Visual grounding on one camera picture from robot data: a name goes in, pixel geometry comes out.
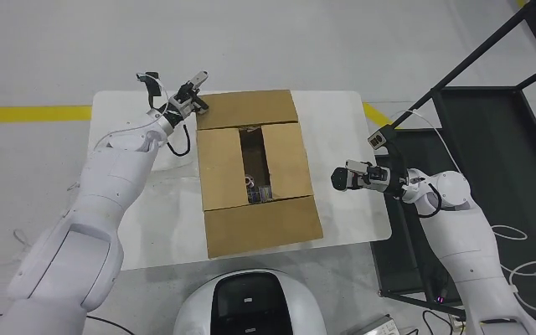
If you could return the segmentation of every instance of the white table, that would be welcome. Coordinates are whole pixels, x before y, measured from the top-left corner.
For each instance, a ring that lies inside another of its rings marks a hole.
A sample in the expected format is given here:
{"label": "white table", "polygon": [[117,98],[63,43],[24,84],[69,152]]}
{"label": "white table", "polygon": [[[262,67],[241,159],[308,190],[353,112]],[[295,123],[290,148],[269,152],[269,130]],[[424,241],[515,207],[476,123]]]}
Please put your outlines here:
{"label": "white table", "polygon": [[[221,92],[203,92],[204,94]],[[312,187],[324,238],[249,254],[385,240],[391,236],[383,195],[367,190],[338,192],[333,169],[347,159],[374,160],[361,97],[352,91],[292,91],[311,171]],[[143,91],[99,92],[93,100],[89,148],[109,130],[148,110]],[[187,119],[192,151],[184,158],[161,148],[140,198],[126,211],[119,228],[125,251],[123,270],[208,260],[195,141],[195,117]],[[170,138],[184,149],[183,131]]]}

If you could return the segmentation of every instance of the open cardboard box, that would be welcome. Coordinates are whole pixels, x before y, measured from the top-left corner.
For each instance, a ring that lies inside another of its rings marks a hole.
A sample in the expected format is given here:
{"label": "open cardboard box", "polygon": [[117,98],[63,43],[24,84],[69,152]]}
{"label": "open cardboard box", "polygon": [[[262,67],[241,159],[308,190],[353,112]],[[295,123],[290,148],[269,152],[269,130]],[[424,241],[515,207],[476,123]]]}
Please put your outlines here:
{"label": "open cardboard box", "polygon": [[[198,155],[209,258],[321,239],[307,155],[291,92],[205,95]],[[245,175],[271,187],[251,204]]]}

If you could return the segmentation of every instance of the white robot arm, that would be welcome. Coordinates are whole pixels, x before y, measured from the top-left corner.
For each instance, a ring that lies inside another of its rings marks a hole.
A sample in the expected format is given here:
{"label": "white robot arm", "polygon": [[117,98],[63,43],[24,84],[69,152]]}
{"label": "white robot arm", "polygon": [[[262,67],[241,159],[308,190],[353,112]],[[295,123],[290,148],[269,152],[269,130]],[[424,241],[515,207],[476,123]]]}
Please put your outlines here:
{"label": "white robot arm", "polygon": [[[347,161],[333,173],[332,184],[339,190],[372,189],[415,204],[431,249],[456,284],[468,335],[536,334],[536,322],[504,278],[492,228],[460,173],[429,177],[408,169],[403,176],[386,167]],[[481,324],[497,319],[516,322]]]}
{"label": "white robot arm", "polygon": [[141,194],[160,146],[192,112],[208,106],[197,97],[207,79],[199,72],[152,108],[139,125],[103,137],[80,175],[69,211],[35,243],[8,288],[14,303],[0,319],[0,333],[73,335],[87,312],[110,293],[123,261],[117,229]]}

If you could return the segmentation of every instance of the gray floor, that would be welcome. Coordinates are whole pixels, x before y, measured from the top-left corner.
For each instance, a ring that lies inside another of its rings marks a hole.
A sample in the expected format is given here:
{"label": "gray floor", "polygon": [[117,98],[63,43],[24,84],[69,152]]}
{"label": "gray floor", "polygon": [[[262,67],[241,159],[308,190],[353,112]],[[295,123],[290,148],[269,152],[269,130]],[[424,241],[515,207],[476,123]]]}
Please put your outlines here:
{"label": "gray floor", "polygon": [[[141,89],[137,71],[160,71],[171,88],[204,69],[207,90],[356,90],[392,115],[514,10],[508,0],[7,0],[0,4],[0,106],[87,105],[99,90]],[[516,84],[536,72],[535,53],[527,27],[517,28],[455,84]],[[535,89],[527,94],[536,98]],[[422,112],[439,126],[432,106]],[[35,241],[57,219],[85,160],[88,129],[85,121],[0,124],[0,263],[17,253],[13,227]],[[189,293],[222,272],[257,266],[306,282],[330,334],[385,313],[404,332],[425,330],[420,308],[377,297],[368,244],[123,271],[93,314],[136,334],[170,334]],[[1,313],[16,265],[0,271]],[[119,333],[92,321],[85,330]]]}

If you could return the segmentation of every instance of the yellow floor line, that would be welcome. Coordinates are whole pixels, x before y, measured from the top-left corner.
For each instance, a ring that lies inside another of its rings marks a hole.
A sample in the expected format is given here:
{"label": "yellow floor line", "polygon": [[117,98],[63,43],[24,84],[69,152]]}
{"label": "yellow floor line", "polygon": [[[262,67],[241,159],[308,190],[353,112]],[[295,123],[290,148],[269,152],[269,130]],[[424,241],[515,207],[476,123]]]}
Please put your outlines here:
{"label": "yellow floor line", "polygon": [[372,107],[370,104],[364,102],[363,109],[365,110],[365,116],[374,122],[376,126],[380,128],[385,125],[390,125],[393,123],[387,116],[385,116],[381,111],[378,111],[376,108]]}
{"label": "yellow floor line", "polygon": [[[387,116],[366,102],[363,109],[366,117],[377,126],[391,123]],[[91,106],[0,107],[0,123],[88,120],[91,120]]]}
{"label": "yellow floor line", "polygon": [[0,123],[87,120],[91,106],[0,107]]}

